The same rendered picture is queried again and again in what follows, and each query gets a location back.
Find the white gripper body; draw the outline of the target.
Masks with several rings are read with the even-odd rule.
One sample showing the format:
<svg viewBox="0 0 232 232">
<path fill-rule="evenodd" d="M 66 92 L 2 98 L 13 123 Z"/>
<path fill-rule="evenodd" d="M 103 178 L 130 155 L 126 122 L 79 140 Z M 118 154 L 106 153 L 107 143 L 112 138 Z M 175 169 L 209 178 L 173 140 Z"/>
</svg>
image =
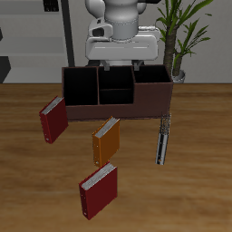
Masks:
<svg viewBox="0 0 232 232">
<path fill-rule="evenodd" d="M 89 37 L 85 54 L 89 60 L 128 61 L 155 60 L 158 57 L 160 30 L 155 26 L 140 26 L 129 41 L 113 41 L 107 37 Z"/>
</svg>

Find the dark brown desk caddy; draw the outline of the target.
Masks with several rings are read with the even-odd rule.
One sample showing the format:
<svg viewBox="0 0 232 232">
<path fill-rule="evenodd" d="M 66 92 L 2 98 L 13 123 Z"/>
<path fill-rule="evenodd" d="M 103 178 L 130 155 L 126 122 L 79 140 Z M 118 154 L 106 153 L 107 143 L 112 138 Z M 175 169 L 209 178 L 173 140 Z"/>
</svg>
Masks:
<svg viewBox="0 0 232 232">
<path fill-rule="evenodd" d="M 173 81 L 163 65 L 64 67 L 69 121 L 157 119 L 169 112 Z"/>
</svg>

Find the red book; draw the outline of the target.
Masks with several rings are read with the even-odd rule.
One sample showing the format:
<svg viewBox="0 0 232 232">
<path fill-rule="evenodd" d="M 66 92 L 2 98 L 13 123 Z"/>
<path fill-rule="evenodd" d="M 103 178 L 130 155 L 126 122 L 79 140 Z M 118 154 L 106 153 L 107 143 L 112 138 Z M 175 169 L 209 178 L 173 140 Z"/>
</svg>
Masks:
<svg viewBox="0 0 232 232">
<path fill-rule="evenodd" d="M 68 127 L 65 100 L 56 96 L 39 111 L 44 140 L 52 144 Z"/>
<path fill-rule="evenodd" d="M 92 219 L 117 197 L 118 172 L 110 162 L 79 183 L 82 213 Z"/>
</svg>

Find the orange book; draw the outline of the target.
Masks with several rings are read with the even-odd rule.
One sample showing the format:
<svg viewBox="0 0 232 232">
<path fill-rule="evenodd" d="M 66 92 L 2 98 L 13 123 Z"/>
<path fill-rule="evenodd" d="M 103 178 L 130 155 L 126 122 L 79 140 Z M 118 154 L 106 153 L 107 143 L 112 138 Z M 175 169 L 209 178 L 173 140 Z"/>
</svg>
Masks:
<svg viewBox="0 0 232 232">
<path fill-rule="evenodd" d="M 110 117 L 92 134 L 93 163 L 103 166 L 120 148 L 120 120 Z"/>
</svg>

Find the black and silver book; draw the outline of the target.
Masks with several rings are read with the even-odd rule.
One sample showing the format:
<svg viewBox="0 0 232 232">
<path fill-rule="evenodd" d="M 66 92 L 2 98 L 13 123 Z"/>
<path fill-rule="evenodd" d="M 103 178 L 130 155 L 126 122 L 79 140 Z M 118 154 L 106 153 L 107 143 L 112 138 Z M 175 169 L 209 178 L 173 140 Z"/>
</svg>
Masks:
<svg viewBox="0 0 232 232">
<path fill-rule="evenodd" d="M 166 150 L 169 140 L 169 127 L 170 127 L 171 114 L 166 114 L 161 116 L 160 126 L 159 126 L 159 138 L 155 163 L 158 165 L 163 165 L 166 157 Z"/>
</svg>

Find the green pot plant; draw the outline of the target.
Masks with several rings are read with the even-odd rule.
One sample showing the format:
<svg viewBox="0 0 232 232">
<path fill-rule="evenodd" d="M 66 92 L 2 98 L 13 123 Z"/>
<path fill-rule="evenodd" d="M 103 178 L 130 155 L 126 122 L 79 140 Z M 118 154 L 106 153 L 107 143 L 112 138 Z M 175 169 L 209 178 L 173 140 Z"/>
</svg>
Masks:
<svg viewBox="0 0 232 232">
<path fill-rule="evenodd" d="M 174 83 L 183 83 L 186 78 L 185 72 L 180 69 L 183 57 L 187 54 L 194 54 L 192 48 L 195 45 L 209 40 L 209 37 L 204 37 L 207 25 L 194 34 L 198 19 L 190 24 L 186 22 L 200 9 L 211 4 L 213 0 L 202 0 L 197 4 L 197 0 L 193 0 L 186 9 L 181 7 L 183 0 L 164 1 L 165 11 L 159 8 L 162 17 L 156 20 L 164 26 L 163 29 L 159 29 L 162 35 L 161 41 L 165 44 L 163 64 L 167 67 Z"/>
</svg>

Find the black items on shelf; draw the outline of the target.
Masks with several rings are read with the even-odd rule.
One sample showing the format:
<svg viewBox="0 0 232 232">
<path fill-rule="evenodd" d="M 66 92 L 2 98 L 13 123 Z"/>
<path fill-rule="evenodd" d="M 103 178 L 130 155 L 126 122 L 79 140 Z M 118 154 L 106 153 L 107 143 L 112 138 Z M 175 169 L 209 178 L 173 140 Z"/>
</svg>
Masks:
<svg viewBox="0 0 232 232">
<path fill-rule="evenodd" d="M 58 12 L 58 0 L 43 0 L 43 9 L 45 12 Z"/>
</svg>

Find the black vertical post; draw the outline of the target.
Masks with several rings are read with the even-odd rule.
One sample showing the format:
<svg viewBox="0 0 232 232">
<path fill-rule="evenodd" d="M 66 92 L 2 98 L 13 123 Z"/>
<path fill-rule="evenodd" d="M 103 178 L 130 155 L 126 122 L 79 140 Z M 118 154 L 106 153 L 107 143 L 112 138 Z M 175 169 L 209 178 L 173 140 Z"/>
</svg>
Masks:
<svg viewBox="0 0 232 232">
<path fill-rule="evenodd" d="M 69 10 L 69 0 L 61 0 L 61 8 L 63 15 L 63 29 L 64 29 L 64 37 L 67 51 L 67 60 L 68 66 L 74 67 L 74 52 L 73 52 L 73 35 L 72 35 L 72 27 L 71 27 L 71 18 L 70 18 L 70 10 Z"/>
</svg>

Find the black block by wall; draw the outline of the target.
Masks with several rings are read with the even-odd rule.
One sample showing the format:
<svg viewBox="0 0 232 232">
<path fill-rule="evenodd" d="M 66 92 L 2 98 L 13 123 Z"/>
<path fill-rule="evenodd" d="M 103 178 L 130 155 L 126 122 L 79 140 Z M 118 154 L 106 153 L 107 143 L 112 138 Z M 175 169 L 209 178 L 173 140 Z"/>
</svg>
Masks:
<svg viewBox="0 0 232 232">
<path fill-rule="evenodd" d="M 7 56 L 0 56 L 0 83 L 3 83 L 11 70 L 11 64 Z"/>
</svg>

